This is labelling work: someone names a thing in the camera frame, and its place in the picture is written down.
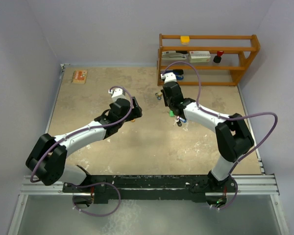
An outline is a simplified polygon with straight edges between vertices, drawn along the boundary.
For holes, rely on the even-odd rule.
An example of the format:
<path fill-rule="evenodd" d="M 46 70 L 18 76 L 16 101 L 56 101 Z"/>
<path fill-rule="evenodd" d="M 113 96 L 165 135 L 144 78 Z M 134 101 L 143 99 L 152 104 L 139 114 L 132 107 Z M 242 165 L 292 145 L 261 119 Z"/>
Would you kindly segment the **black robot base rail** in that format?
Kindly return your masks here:
<path fill-rule="evenodd" d="M 75 186 L 64 183 L 63 191 L 86 194 L 85 202 L 106 204 L 110 200 L 187 200 L 195 203 L 225 203 L 237 183 L 227 177 L 217 181 L 211 175 L 89 175 Z"/>

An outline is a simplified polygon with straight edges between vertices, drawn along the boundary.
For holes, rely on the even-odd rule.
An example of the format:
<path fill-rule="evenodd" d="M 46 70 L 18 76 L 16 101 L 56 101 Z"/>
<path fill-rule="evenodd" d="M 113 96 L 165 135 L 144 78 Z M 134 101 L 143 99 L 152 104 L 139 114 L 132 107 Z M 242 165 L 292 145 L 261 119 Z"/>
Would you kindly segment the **blue stapler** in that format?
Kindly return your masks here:
<path fill-rule="evenodd" d="M 166 73 L 173 73 L 176 76 L 176 80 L 183 80 L 184 79 L 184 70 L 167 70 L 165 72 L 162 72 L 162 75 L 166 74 Z"/>

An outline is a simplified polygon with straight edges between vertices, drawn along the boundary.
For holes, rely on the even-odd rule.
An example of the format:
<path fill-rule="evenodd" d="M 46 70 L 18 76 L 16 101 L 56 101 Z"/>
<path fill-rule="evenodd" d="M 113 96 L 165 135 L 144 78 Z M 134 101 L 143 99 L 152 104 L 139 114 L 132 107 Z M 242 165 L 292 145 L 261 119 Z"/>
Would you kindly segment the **wooden shelf rack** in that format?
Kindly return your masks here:
<path fill-rule="evenodd" d="M 166 46 L 164 40 L 249 41 L 248 46 Z M 260 51 L 261 45 L 253 35 L 159 35 L 157 51 L 157 85 L 163 85 L 161 73 L 166 70 L 221 70 L 229 71 L 227 82 L 202 82 L 204 86 L 237 86 Z"/>

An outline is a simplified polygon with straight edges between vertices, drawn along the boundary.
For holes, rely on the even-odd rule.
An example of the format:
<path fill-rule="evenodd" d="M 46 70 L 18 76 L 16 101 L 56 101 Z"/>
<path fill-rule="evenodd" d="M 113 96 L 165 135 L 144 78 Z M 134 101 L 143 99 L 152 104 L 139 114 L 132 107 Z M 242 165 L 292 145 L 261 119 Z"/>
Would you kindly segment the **yellow box on shelf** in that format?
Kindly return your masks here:
<path fill-rule="evenodd" d="M 190 37 L 189 36 L 185 36 L 185 35 L 181 35 L 180 36 L 180 42 L 182 45 L 188 45 L 190 42 Z"/>

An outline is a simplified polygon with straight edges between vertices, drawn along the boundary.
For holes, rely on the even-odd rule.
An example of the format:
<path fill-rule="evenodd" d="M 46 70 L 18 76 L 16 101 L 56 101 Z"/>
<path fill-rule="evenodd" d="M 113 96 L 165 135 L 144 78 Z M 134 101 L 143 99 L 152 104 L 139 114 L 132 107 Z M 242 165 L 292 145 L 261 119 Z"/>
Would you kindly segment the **white staples box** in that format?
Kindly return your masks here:
<path fill-rule="evenodd" d="M 189 51 L 190 63 L 206 63 L 211 58 L 209 51 Z"/>

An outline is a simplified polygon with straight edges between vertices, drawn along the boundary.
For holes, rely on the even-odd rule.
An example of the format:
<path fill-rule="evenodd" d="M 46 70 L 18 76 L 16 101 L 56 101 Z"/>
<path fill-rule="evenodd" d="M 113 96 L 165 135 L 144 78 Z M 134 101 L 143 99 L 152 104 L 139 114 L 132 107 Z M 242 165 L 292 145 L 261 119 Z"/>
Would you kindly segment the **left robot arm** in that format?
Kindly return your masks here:
<path fill-rule="evenodd" d="M 75 131 L 55 137 L 48 133 L 41 135 L 25 162 L 38 177 L 31 181 L 41 181 L 46 186 L 57 181 L 71 183 L 80 192 L 86 192 L 91 187 L 90 174 L 81 166 L 65 166 L 67 157 L 91 143 L 112 136 L 125 122 L 141 116 L 142 108 L 134 96 L 131 101 L 118 98 L 99 117 Z"/>

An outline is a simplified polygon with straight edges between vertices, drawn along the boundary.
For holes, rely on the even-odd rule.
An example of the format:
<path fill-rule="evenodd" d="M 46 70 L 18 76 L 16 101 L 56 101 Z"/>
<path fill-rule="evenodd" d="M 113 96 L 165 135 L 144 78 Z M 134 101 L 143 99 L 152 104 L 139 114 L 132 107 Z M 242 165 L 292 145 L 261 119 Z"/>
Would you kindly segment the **red black stamp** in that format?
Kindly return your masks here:
<path fill-rule="evenodd" d="M 213 62 L 219 64 L 221 62 L 221 57 L 224 54 L 224 51 L 217 51 L 216 56 L 213 59 Z"/>

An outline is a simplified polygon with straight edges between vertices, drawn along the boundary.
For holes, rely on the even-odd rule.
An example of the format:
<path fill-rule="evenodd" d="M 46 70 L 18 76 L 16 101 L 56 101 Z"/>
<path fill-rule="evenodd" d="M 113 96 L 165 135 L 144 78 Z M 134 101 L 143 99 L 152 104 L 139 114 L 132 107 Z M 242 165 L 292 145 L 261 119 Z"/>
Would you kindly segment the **orange spiral notebook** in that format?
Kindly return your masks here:
<path fill-rule="evenodd" d="M 71 82 L 73 84 L 85 84 L 87 78 L 87 70 L 75 70 Z"/>

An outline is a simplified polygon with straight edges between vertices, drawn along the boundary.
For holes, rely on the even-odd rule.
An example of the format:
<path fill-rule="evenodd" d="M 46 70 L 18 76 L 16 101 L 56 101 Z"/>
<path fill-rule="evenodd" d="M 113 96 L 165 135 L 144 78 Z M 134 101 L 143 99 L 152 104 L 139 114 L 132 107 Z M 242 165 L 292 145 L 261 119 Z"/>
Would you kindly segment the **white stapler on shelf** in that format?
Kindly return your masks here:
<path fill-rule="evenodd" d="M 188 51 L 163 51 L 161 54 L 163 60 L 186 60 L 188 58 Z"/>

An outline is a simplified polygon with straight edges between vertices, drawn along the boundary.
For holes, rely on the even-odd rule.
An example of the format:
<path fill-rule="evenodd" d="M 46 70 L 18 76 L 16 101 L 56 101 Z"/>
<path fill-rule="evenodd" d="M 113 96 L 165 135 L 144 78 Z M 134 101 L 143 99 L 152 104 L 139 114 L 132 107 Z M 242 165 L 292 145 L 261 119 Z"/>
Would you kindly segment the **aluminium frame rail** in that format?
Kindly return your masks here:
<path fill-rule="evenodd" d="M 209 189 L 207 177 L 203 175 L 171 175 L 165 177 L 151 175 L 99 175 L 99 184 L 102 185 L 104 178 L 109 179 L 119 191 L 133 192 L 177 192 L 178 190 L 188 189 L 191 186 L 198 187 L 208 195 L 220 195 L 221 189 Z M 233 195 L 237 192 L 241 195 L 278 195 L 279 190 L 273 175 L 234 175 L 225 184 L 227 193 Z M 81 190 L 69 186 L 68 183 L 57 181 L 50 186 L 42 182 L 32 183 L 29 176 L 25 176 L 20 189 L 21 194 L 28 195 L 57 195 L 62 193 L 80 193 Z"/>

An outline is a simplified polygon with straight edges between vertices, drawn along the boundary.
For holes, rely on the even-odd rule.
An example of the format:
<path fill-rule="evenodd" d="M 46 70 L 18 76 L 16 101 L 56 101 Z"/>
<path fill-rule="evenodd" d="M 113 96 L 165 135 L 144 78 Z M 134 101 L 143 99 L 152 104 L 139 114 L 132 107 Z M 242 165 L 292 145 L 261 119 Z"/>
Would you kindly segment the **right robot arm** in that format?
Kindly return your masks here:
<path fill-rule="evenodd" d="M 194 99 L 184 98 L 177 82 L 164 84 L 161 92 L 165 106 L 179 119 L 179 126 L 181 121 L 193 121 L 216 134 L 220 157 L 208 173 L 208 186 L 212 191 L 220 191 L 225 187 L 225 181 L 235 162 L 254 146 L 254 140 L 245 121 L 238 120 L 242 117 L 240 114 L 218 114 L 200 107 Z"/>

